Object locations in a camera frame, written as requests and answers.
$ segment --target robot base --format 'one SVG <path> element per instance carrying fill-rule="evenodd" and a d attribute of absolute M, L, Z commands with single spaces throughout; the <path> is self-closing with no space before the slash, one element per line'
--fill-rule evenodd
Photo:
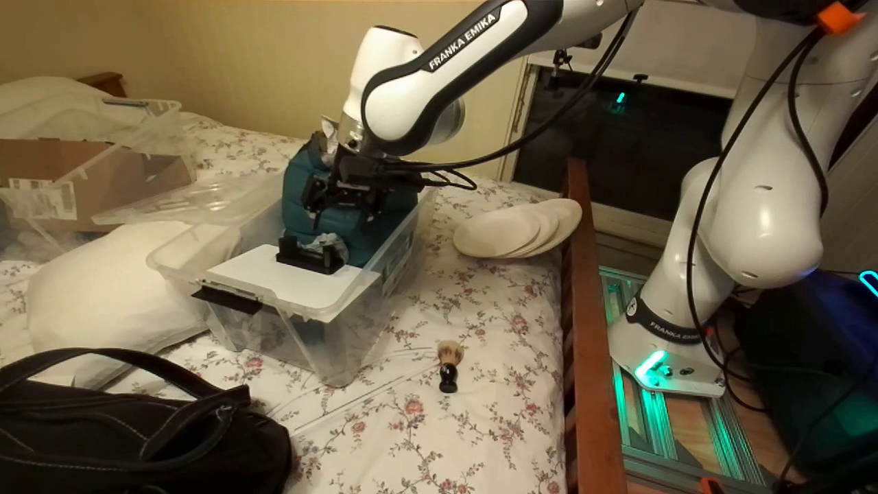
<path fill-rule="evenodd" d="M 713 365 L 700 344 L 669 344 L 638 323 L 618 321 L 608 329 L 608 351 L 644 389 L 700 399 L 725 396 L 722 367 Z"/>

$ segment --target black backpack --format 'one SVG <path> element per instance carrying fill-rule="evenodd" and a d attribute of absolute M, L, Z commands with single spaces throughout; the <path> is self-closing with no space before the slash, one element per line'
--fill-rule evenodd
<path fill-rule="evenodd" d="M 80 356 L 145 367 L 195 402 L 27 381 Z M 250 413 L 250 389 L 217 389 L 139 351 L 58 350 L 0 367 L 0 491 L 12 494 L 278 494 L 297 473 L 291 436 Z"/>

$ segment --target bed sheet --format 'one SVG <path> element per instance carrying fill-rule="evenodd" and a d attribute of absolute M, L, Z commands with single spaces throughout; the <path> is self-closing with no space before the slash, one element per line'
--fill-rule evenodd
<path fill-rule="evenodd" d="M 184 116 L 201 178 L 279 171 L 300 141 Z M 478 192 L 440 189 L 416 223 L 403 285 L 382 318 L 364 370 L 346 389 L 253 355 L 234 355 L 208 334 L 164 356 L 219 388 L 250 385 L 254 404 L 291 432 L 301 476 L 291 494 L 390 491 L 564 491 L 560 404 L 560 267 L 470 262 L 449 233 L 471 215 L 549 199 L 549 192 L 478 182 Z M 24 289 L 35 263 L 0 267 L 3 334 L 23 334 Z M 459 392 L 440 392 L 435 350 L 464 345 Z M 179 396 L 147 373 L 114 392 Z"/>

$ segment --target small figurine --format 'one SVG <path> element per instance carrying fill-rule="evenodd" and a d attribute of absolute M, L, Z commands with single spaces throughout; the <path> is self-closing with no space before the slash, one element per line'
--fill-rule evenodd
<path fill-rule="evenodd" d="M 440 389 L 459 392 L 459 362 L 464 359 L 464 345 L 445 340 L 440 344 Z"/>

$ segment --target wire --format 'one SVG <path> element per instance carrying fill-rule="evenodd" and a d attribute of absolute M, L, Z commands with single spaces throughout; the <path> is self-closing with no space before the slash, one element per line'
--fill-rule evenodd
<path fill-rule="evenodd" d="M 603 78 L 607 65 L 614 61 L 614 54 L 619 52 L 622 41 L 628 39 L 628 30 L 630 30 L 634 19 L 637 19 L 637 11 L 630 11 L 622 19 L 619 30 L 614 33 L 608 48 L 603 50 L 601 61 L 596 63 L 589 78 L 582 82 L 580 93 L 571 96 L 571 103 L 562 109 L 556 109 L 549 122 L 544 122 L 537 129 L 522 135 L 518 141 L 512 141 L 512 142 L 507 142 L 507 146 L 501 146 L 501 149 L 496 149 L 490 155 L 483 155 L 483 156 L 474 156 L 474 159 L 460 159 L 460 163 L 440 163 L 440 164 L 434 164 L 434 163 L 407 163 L 407 159 L 396 159 L 396 156 L 379 156 L 379 159 L 383 159 L 393 167 L 459 171 L 459 167 L 474 167 L 474 164 L 483 164 L 483 163 L 490 163 L 490 159 L 499 159 L 504 155 L 512 155 L 512 151 L 523 149 L 527 142 L 541 138 L 549 127 L 555 127 L 560 118 L 564 118 L 580 105 L 580 98 L 586 96 L 589 87 L 596 87 L 596 82 Z"/>
<path fill-rule="evenodd" d="M 778 477 L 776 477 L 776 491 L 783 491 L 787 485 L 787 476 L 796 465 L 796 457 L 800 452 L 800 447 L 806 444 L 806 439 L 813 436 L 813 432 L 817 432 L 817 425 L 833 413 L 839 409 L 878 367 L 878 356 L 869 362 L 869 367 L 851 381 L 828 406 L 820 409 L 820 414 L 814 414 L 806 428 L 800 432 L 799 443 L 789 447 L 787 465 L 783 466 Z"/>
<path fill-rule="evenodd" d="M 799 74 L 800 74 L 800 65 L 803 61 L 809 59 L 809 52 L 820 44 L 822 39 L 822 30 L 820 37 L 813 37 L 809 44 L 799 52 L 799 61 L 794 63 L 794 72 L 789 72 L 789 86 L 787 86 L 787 113 L 789 113 L 789 124 L 794 124 L 794 131 L 796 131 L 796 141 L 806 156 L 806 164 L 813 167 L 814 178 L 817 178 L 817 186 L 820 186 L 820 211 L 825 211 L 828 207 L 828 183 L 825 183 L 825 174 L 820 167 L 820 159 L 809 142 L 809 138 L 803 135 L 800 129 L 800 118 L 799 118 Z"/>
<path fill-rule="evenodd" d="M 822 33 L 814 27 L 813 33 L 806 33 L 789 52 L 787 59 L 774 68 L 774 74 L 763 82 L 763 87 L 756 90 L 756 96 L 752 98 L 752 105 L 747 108 L 747 113 L 740 116 L 739 127 L 733 129 L 728 146 L 722 149 L 710 175 L 707 175 L 707 183 L 700 196 L 700 203 L 693 208 L 693 219 L 691 219 L 691 237 L 689 237 L 689 247 L 687 247 L 687 301 L 689 301 L 689 312 L 691 312 L 691 323 L 693 329 L 700 332 L 703 339 L 703 345 L 707 351 L 707 356 L 713 359 L 713 365 L 718 365 L 722 370 L 728 370 L 728 365 L 713 355 L 707 339 L 704 339 L 704 328 L 696 317 L 696 307 L 693 307 L 693 289 L 691 289 L 691 270 L 693 270 L 693 244 L 696 244 L 696 229 L 703 223 L 703 215 L 704 215 L 704 207 L 707 207 L 707 199 L 710 199 L 710 189 L 713 189 L 713 182 L 718 175 L 718 171 L 725 167 L 730 151 L 735 149 L 740 131 L 747 129 L 748 118 L 754 116 L 754 109 L 763 105 L 766 93 L 770 90 L 770 86 L 783 78 L 783 72 L 809 48 L 814 44 L 814 39 L 822 39 Z"/>

